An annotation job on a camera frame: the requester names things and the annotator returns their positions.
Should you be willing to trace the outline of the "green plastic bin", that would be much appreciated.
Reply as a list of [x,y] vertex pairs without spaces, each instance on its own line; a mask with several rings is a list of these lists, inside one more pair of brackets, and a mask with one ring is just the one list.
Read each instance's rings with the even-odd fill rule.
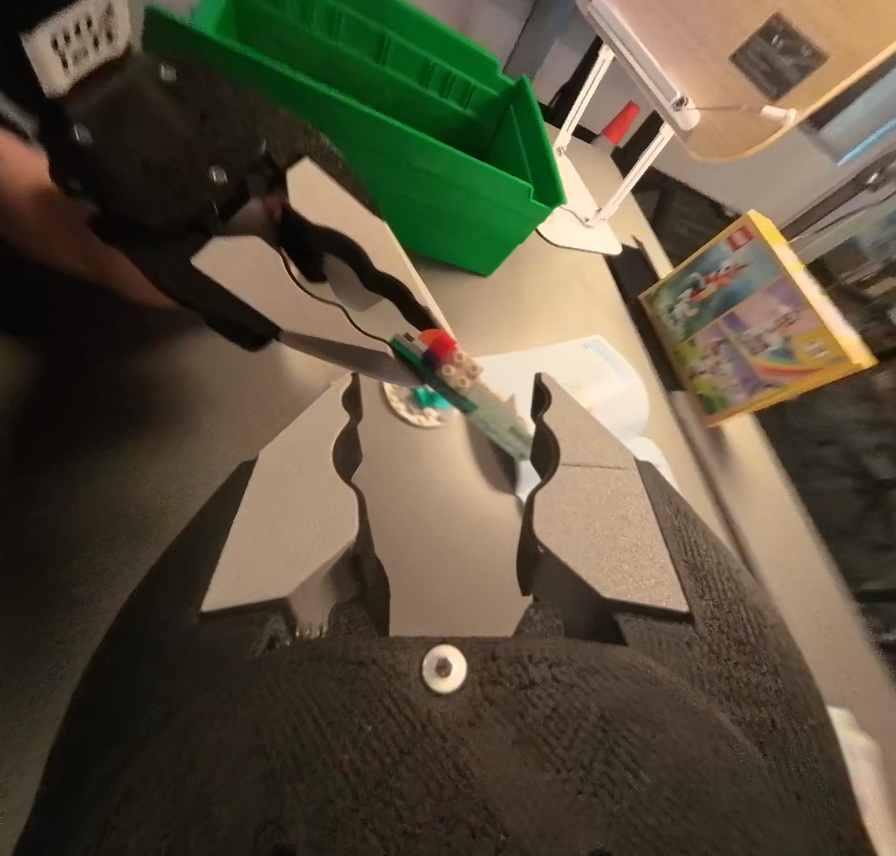
[[486,277],[566,203],[529,79],[407,0],[151,3],[142,42],[317,128],[408,252]]

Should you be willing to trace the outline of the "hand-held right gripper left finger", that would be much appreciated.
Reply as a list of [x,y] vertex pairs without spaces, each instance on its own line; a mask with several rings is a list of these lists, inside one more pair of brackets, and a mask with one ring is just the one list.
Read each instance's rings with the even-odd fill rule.
[[298,635],[323,634],[338,604],[360,603],[390,631],[390,585],[364,494],[359,376],[347,374],[263,447],[206,590],[201,612],[285,609]]

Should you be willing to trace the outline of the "open instruction booklet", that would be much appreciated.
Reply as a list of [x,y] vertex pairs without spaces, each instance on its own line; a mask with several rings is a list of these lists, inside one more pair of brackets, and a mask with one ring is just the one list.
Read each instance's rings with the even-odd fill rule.
[[636,459],[655,466],[677,491],[678,481],[659,447],[645,436],[650,404],[644,381],[603,337],[490,355],[477,359],[482,379],[513,400],[533,434],[534,376],[546,373],[612,433]]

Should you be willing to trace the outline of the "round white plate teal bricks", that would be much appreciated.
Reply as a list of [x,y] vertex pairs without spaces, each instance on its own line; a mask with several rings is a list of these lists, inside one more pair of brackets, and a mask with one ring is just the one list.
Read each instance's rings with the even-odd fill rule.
[[459,414],[448,400],[431,387],[416,388],[381,384],[387,406],[403,423],[420,430],[436,430]]

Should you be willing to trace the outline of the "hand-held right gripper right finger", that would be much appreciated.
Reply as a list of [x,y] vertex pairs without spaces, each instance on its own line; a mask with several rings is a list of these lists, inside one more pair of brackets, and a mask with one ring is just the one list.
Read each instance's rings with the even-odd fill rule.
[[521,592],[566,636],[621,636],[621,619],[692,612],[630,448],[561,384],[535,375],[532,467],[517,552]]

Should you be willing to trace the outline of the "person's left hand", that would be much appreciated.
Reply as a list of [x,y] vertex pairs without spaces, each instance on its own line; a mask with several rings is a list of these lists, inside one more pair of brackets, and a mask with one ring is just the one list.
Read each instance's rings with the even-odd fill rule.
[[1,131],[1,234],[28,259],[143,306],[179,305],[89,228],[53,181],[43,151]]

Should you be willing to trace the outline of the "yellow lego set box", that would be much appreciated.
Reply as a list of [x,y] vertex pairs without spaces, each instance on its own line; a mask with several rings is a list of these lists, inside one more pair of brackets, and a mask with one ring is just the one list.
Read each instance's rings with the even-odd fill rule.
[[708,428],[878,363],[778,228],[754,210],[639,302]]

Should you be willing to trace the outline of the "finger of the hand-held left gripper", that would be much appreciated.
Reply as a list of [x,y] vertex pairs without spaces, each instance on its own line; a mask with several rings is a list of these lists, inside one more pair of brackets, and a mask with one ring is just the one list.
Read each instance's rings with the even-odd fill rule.
[[391,228],[309,157],[288,168],[268,260],[277,324],[302,335],[396,335],[450,325]]
[[419,380],[389,346],[409,325],[384,297],[365,292],[355,272],[327,257],[336,287],[308,282],[256,236],[215,237],[194,268],[274,324],[279,341],[299,353],[374,380],[412,388]]

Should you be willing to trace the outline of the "red white green lego assembly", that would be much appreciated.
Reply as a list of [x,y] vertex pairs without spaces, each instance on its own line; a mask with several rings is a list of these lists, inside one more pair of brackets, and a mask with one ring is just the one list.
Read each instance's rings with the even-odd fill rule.
[[394,335],[389,347],[420,382],[464,415],[468,423],[515,461],[530,459],[532,434],[511,397],[482,379],[483,369],[446,331],[433,327]]

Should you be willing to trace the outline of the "small red cone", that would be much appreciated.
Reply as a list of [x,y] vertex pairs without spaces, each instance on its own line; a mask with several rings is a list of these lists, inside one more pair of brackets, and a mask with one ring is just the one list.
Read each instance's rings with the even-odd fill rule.
[[601,137],[611,150],[620,146],[640,112],[641,107],[637,103],[628,101],[605,125],[601,131]]

